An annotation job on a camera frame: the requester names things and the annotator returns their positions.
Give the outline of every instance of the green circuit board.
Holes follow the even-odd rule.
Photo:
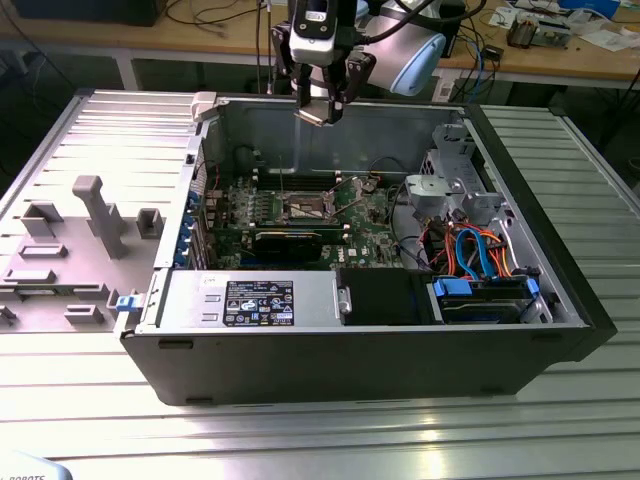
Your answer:
[[[248,179],[237,179],[219,194],[216,212],[208,214],[216,253],[212,255],[212,267],[261,268],[254,261],[251,238],[256,232],[275,230],[284,224],[295,231],[321,234],[325,239],[318,260],[286,268],[402,267],[387,222],[388,189],[376,187],[365,193],[362,180],[347,182],[327,195],[317,191],[257,190]],[[273,269],[274,265],[264,268]]]

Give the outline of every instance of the power supply label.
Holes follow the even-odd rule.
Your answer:
[[[293,325],[293,282],[227,282],[227,327]]]

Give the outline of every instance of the motherboard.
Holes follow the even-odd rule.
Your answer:
[[[210,268],[402,267],[379,177],[238,177],[206,195]]]

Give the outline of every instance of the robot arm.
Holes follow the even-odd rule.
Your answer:
[[[315,125],[334,124],[376,64],[372,54],[352,55],[362,38],[355,27],[357,0],[297,0],[291,6],[290,21],[271,31],[277,68],[292,77],[301,118]],[[326,88],[326,99],[311,95],[314,70]]]
[[[446,44],[432,27],[459,23],[482,10],[486,1],[443,19],[440,0],[405,0],[410,6],[389,0],[378,16],[360,22],[361,33],[356,29],[358,0],[290,0],[289,21],[275,26],[271,38],[277,67],[291,76],[297,92],[297,115],[315,125],[332,125],[367,82],[416,95]],[[322,99],[312,94],[313,84],[322,85]]]

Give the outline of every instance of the wooden desk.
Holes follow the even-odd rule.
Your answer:
[[[226,0],[219,0],[223,5]],[[502,3],[489,0],[487,9]],[[232,8],[221,10],[220,17],[250,10],[253,0],[239,0]],[[120,69],[124,87],[138,89],[138,81],[132,60],[149,58],[158,60],[183,60],[206,63],[255,63],[255,13],[247,14],[226,23],[220,33],[203,31],[192,25],[173,22],[166,16],[152,27],[130,27],[115,24],[96,24],[54,20],[23,20],[10,6],[16,23],[45,51],[109,56]],[[184,1],[172,13],[175,17],[191,20]],[[286,16],[284,7],[275,6],[273,23]],[[207,18],[216,18],[212,13]],[[266,64],[267,31],[266,14],[261,24],[261,54]],[[626,88],[640,65],[640,51],[625,49],[609,52],[580,38],[573,38],[568,49],[532,47],[528,50],[511,48],[506,44],[506,30],[486,25],[490,14],[475,17],[478,31],[491,43],[505,50],[501,67],[496,75],[499,80],[557,85],[598,86]],[[618,21],[638,21],[640,13],[621,9]],[[0,15],[0,49],[31,49]],[[463,42],[457,42],[451,58],[442,59],[435,75],[440,77],[437,95],[455,79],[466,76],[473,68],[473,58]]]

